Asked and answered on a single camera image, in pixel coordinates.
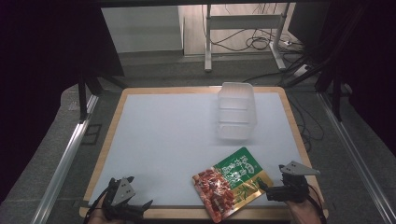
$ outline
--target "wooden table edge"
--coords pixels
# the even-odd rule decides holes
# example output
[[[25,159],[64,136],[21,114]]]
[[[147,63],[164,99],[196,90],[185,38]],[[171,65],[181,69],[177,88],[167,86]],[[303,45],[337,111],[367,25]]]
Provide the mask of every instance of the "wooden table edge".
[[[99,158],[96,162],[95,168],[92,173],[92,177],[90,183],[87,187],[86,193],[84,195],[83,201],[88,204],[90,200],[93,189],[96,186],[96,183],[99,179],[100,174],[102,173],[103,166],[106,161],[106,157],[108,151],[110,150],[111,142],[113,141],[113,137],[115,131],[117,129],[120,115],[123,110],[123,106],[126,102],[127,96],[129,94],[178,94],[178,93],[218,93],[221,89],[221,86],[208,86],[208,87],[166,87],[166,88],[128,88],[122,91],[119,103],[117,105],[116,111],[114,113],[113,119],[111,120],[110,126],[107,131],[107,135],[105,138],[105,142],[102,146]],[[304,165],[308,167],[312,167],[312,164],[308,158],[308,154],[305,150],[304,142],[302,137],[300,136],[300,131],[297,127],[297,123],[294,119],[293,113],[291,111],[291,107],[289,104],[288,97],[285,93],[285,90],[280,87],[254,87],[255,92],[277,92],[281,99],[282,105],[285,109],[286,116],[289,121],[289,125],[291,128],[291,132],[293,134],[296,146],[299,150],[300,156],[302,158],[302,162]],[[315,187],[318,190],[318,195],[320,199],[324,202],[320,187],[318,186],[318,181],[315,176],[308,176],[307,181],[310,185]],[[88,207],[81,206],[79,209],[79,214],[82,217],[85,217]],[[325,216],[329,215],[328,210],[323,210]],[[175,209],[175,208],[161,208],[161,209],[149,209],[145,213],[145,218],[191,218],[191,219],[210,219],[210,216],[206,212],[204,208],[202,209]],[[289,209],[284,208],[265,208],[265,209],[253,209],[246,208],[238,211],[230,218],[234,219],[263,219],[263,220],[292,220],[292,216],[289,212]]]

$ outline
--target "gray carpet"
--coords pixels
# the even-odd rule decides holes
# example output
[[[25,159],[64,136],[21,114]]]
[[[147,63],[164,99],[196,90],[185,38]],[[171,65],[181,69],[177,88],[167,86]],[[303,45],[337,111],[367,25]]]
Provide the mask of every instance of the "gray carpet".
[[[176,54],[136,58],[135,55],[121,55],[120,59],[125,77],[118,79],[130,87],[221,85],[224,81],[244,81],[277,72],[275,62],[269,55],[215,57],[211,73],[205,73],[203,59],[200,57],[184,58]],[[273,86],[280,80],[281,75],[271,75],[253,79],[250,83]],[[383,223],[340,137],[313,91],[315,80],[312,77],[287,90],[287,93],[295,105],[292,109],[301,130],[305,126],[303,135],[310,160],[322,173],[318,182],[330,211],[328,222]],[[47,223],[82,223],[78,209],[121,93],[121,89],[114,84],[102,79],[100,81],[105,90],[99,96],[90,129],[78,149]],[[78,123],[78,111],[69,110],[70,105],[77,101],[77,87],[64,92],[62,106],[46,138],[14,189],[1,204],[0,223],[29,223],[32,220]],[[359,118],[348,104],[347,98],[342,101],[341,112],[364,160],[391,203],[396,204],[395,158]],[[90,134],[99,129],[97,135]]]

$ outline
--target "cable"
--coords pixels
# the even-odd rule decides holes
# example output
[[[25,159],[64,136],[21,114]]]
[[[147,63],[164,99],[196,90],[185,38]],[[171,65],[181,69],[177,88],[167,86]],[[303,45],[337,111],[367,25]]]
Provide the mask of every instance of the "cable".
[[[314,139],[314,140],[317,140],[317,141],[320,141],[320,140],[323,140],[323,137],[324,137],[324,129],[323,129],[323,127],[319,124],[319,122],[312,116],[312,114],[311,113],[309,113],[301,104],[300,104],[300,102],[299,102],[299,100],[297,99],[297,97],[295,97],[292,93],[290,94],[293,98],[294,98],[294,100],[296,101],[296,103],[297,103],[297,105],[318,125],[318,127],[320,128],[320,131],[321,131],[321,135],[320,135],[320,137],[319,138],[315,138],[315,137],[312,137],[311,136],[311,139]]]

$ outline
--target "plastic container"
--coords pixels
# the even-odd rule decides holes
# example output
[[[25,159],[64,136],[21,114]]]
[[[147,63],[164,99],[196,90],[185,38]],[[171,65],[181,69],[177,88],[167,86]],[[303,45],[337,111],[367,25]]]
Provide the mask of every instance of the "plastic container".
[[[246,140],[257,124],[253,87],[248,83],[224,82],[219,98],[219,137]]]

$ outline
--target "black cable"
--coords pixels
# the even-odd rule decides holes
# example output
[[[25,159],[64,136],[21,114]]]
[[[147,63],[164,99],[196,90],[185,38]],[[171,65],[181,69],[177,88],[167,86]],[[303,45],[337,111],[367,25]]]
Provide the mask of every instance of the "black cable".
[[[90,221],[91,218],[91,213],[93,212],[93,210],[96,209],[96,206],[99,204],[100,199],[107,193],[108,187],[99,195],[99,197],[95,200],[95,202],[93,202],[91,208],[88,210],[87,214],[84,217],[84,222],[83,224],[88,224],[88,222]]]
[[[303,115],[303,113],[301,112],[301,110],[294,104],[294,102],[289,98],[289,96],[288,96],[288,100],[289,100],[289,102],[290,102],[290,104],[291,104],[291,106],[293,106],[296,110],[297,110],[297,113],[299,114],[299,116],[300,116],[300,118],[301,118],[301,120],[302,120],[302,125],[298,125],[298,126],[301,126],[303,129],[300,131],[300,136],[303,138],[303,139],[305,139],[306,141],[305,141],[305,143],[307,143],[308,144],[308,146],[307,146],[307,148],[305,149],[307,152],[310,152],[311,151],[311,147],[312,147],[312,145],[311,145],[311,136],[310,136],[310,134],[311,134],[311,132],[309,132],[309,130],[306,128],[306,122],[305,122],[305,117],[304,117],[304,115]]]
[[[316,193],[316,195],[318,196],[317,191],[316,191],[312,186],[308,185],[308,187],[311,188],[311,189]],[[318,216],[319,216],[320,222],[321,222],[322,224],[327,224],[327,219],[326,219],[326,217],[325,217],[324,214],[323,214],[323,206],[322,206],[322,204],[321,204],[321,202],[320,202],[319,196],[318,196],[319,203],[317,203],[310,195],[307,195],[307,196],[306,196],[306,199],[307,199],[309,202],[311,202],[312,205],[314,205],[315,209],[316,209],[317,212],[318,212]]]
[[[294,100],[296,101],[297,105],[298,105],[309,117],[311,117],[311,119],[312,119],[312,120],[319,126],[319,128],[320,128],[320,131],[321,131],[320,137],[319,137],[319,138],[315,138],[315,137],[312,137],[312,135],[311,135],[311,139],[314,139],[314,140],[317,140],[317,141],[323,140],[323,137],[324,137],[324,129],[323,129],[323,127],[322,127],[322,126],[319,124],[319,122],[314,118],[314,116],[312,116],[312,114],[309,113],[309,112],[300,104],[300,102],[299,102],[299,100],[297,99],[297,97],[295,97],[293,94],[291,94],[291,96],[294,98]]]

